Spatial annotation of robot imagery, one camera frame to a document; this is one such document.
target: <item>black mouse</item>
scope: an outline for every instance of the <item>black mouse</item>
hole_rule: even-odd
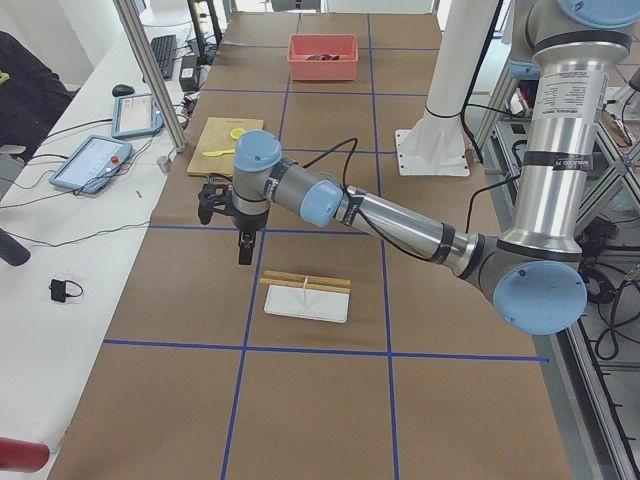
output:
[[[133,95],[134,93],[136,93],[136,91],[134,90],[133,87],[130,87],[129,85],[124,85],[122,83],[119,83],[118,85],[113,87],[113,90],[111,90],[111,95],[113,95],[114,97],[122,97],[123,95]]]

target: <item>white robotic arm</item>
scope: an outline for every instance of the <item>white robotic arm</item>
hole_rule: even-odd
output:
[[[305,170],[264,131],[238,140],[232,188],[204,186],[201,221],[214,211],[233,216],[240,263],[248,264],[273,202],[315,225],[335,219],[449,267],[525,332],[551,334],[574,323],[587,299],[576,272],[575,221],[609,72],[629,53],[640,1],[523,0],[516,8],[512,58],[533,58],[541,77],[512,226],[498,238],[458,232]]]

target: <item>white desk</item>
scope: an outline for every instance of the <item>white desk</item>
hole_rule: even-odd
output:
[[[167,33],[182,45],[188,25],[147,29],[149,38]],[[183,93],[177,78],[167,87],[174,104]],[[92,120],[111,118],[115,84],[148,92],[124,34],[113,45],[63,117],[58,131]],[[37,153],[69,155],[90,133],[109,135],[111,124],[99,124],[56,135]],[[134,139],[134,149],[148,138]],[[166,176],[156,161],[169,154],[173,144],[162,131],[140,155],[128,174],[116,177],[97,196],[63,195],[32,205],[0,209],[0,226],[25,237],[59,243],[100,230],[149,220]],[[33,185],[59,159],[34,159],[17,179]],[[1,206],[20,204],[57,191],[45,179],[32,190],[12,187]],[[20,267],[0,262],[0,436],[43,442],[56,449],[84,388],[104,333],[120,298],[146,228],[134,228],[94,237],[59,248],[34,246],[21,241],[31,259]],[[48,285],[56,275],[81,284],[84,295],[54,303]],[[0,472],[0,479],[46,478],[49,463],[35,474]]]

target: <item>black clothing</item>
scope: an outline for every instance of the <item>black clothing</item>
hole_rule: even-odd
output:
[[[24,145],[29,160],[72,100],[58,75],[20,42],[0,32],[0,145]]]

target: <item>wooden cutting board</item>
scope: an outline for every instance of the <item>wooden cutting board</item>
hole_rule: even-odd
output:
[[[205,157],[202,152],[229,150],[235,148],[236,140],[230,136],[234,128],[262,130],[264,120],[255,118],[219,118],[209,117],[202,130],[196,150],[193,152],[187,173],[194,177],[206,177],[212,173],[233,174],[233,154],[219,157]]]

